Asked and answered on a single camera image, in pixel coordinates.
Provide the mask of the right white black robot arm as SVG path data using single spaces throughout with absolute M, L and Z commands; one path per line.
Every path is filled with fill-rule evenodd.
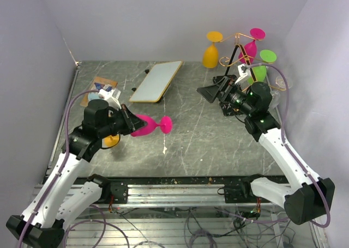
M 329 215 L 335 185 L 330 178 L 323 179 L 314 172 L 286 139 L 280 124 L 268 111 L 272 100 L 269 85 L 255 82 L 244 93 L 232 79 L 223 77 L 197 92 L 209 103 L 227 102 L 244 114 L 247 132 L 272 156 L 289 183 L 284 186 L 261 174 L 249 176 L 240 189 L 243 200 L 264 198 L 283 208 L 296 225 Z

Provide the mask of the clear wine glass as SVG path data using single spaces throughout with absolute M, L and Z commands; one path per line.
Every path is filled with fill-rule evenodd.
M 286 83 L 284 78 L 281 75 L 278 75 L 275 78 L 275 81 L 270 87 L 270 94 L 272 96 L 272 100 L 269 104 L 270 109 L 276 108 L 281 101 L 281 96 L 283 92 L 286 92 Z

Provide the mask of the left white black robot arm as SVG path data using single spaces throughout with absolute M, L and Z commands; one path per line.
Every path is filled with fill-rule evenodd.
M 21 215 L 12 215 L 6 227 L 18 240 L 18 246 L 58 247 L 68 226 L 88 206 L 107 202 L 111 182 L 94 174 L 82 189 L 66 198 L 80 171 L 103 147 L 109 136 L 130 135 L 147 125 L 124 105 L 114 108 L 103 99 L 88 103 L 81 125 L 65 140 L 56 167 L 32 203 Z

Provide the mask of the yellow wine glass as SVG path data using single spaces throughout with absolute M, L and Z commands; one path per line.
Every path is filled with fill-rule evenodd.
M 218 31 L 211 31 L 207 33 L 206 37 L 210 42 L 210 45 L 206 48 L 203 54 L 202 64 L 204 67 L 211 69 L 218 65 L 219 51 L 216 47 L 216 43 L 223 40 L 223 35 Z
M 103 147 L 110 148 L 116 146 L 120 141 L 120 135 L 107 136 L 103 139 Z

